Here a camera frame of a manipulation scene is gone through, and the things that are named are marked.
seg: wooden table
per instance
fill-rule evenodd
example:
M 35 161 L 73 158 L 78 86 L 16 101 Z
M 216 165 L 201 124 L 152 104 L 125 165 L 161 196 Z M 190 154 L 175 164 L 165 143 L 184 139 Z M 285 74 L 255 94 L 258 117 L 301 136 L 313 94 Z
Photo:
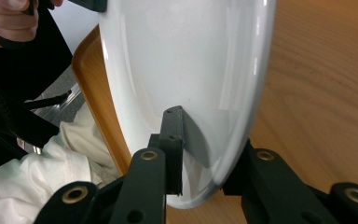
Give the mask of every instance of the wooden table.
M 125 174 L 130 154 L 118 126 L 99 29 L 77 49 L 73 70 L 103 139 Z M 307 184 L 358 183 L 358 1 L 279 0 L 268 75 L 251 133 Z M 240 198 L 217 193 L 170 223 L 245 223 Z

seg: white cloth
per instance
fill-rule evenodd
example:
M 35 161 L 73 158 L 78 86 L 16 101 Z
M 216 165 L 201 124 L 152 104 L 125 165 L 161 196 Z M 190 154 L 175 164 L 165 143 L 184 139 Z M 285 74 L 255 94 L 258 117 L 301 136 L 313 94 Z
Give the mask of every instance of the white cloth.
M 60 130 L 41 155 L 0 167 L 0 224 L 33 223 L 52 194 L 71 182 L 102 187 L 119 177 L 86 104 Z

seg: white plate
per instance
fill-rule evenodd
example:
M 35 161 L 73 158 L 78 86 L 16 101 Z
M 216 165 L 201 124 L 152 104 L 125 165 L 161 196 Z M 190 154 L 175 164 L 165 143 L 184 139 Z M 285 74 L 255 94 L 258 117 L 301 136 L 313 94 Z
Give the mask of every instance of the white plate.
M 115 0 L 99 15 L 103 56 L 131 155 L 181 105 L 183 196 L 191 208 L 216 193 L 249 136 L 269 58 L 270 0 Z

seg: person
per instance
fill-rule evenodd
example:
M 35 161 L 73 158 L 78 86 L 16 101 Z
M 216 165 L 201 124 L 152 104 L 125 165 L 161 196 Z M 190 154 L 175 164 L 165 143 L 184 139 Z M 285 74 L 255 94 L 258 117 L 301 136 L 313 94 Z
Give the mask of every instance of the person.
M 28 154 L 0 166 L 0 224 L 34 223 L 59 188 L 89 181 L 102 188 L 120 177 L 87 103 L 73 122 L 61 122 L 42 154 Z
M 51 0 L 59 7 L 63 0 Z M 0 0 L 0 36 L 8 40 L 25 42 L 35 38 L 38 13 L 33 16 L 22 13 L 29 6 L 29 0 Z

